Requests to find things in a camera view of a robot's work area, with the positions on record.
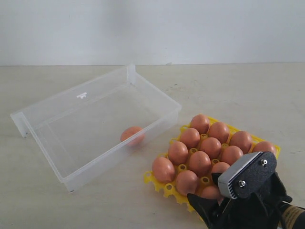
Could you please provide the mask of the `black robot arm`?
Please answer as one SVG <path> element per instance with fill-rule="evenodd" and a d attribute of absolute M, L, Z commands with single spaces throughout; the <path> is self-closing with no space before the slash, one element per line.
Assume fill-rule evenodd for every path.
<path fill-rule="evenodd" d="M 222 202 L 195 194 L 187 195 L 190 205 L 209 229 L 303 229 L 305 209 L 291 205 L 292 198 L 277 173 L 247 198 Z"/>

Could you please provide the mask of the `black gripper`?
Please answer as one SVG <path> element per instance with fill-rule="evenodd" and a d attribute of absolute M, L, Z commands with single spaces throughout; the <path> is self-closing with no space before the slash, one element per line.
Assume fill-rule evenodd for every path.
<path fill-rule="evenodd" d="M 218 185 L 222 173 L 211 173 L 212 181 Z M 209 229 L 282 229 L 292 228 L 292 198 L 277 172 L 264 183 L 250 180 L 256 190 L 246 198 L 225 197 L 221 204 L 215 199 L 187 194 L 190 205 L 203 219 Z"/>

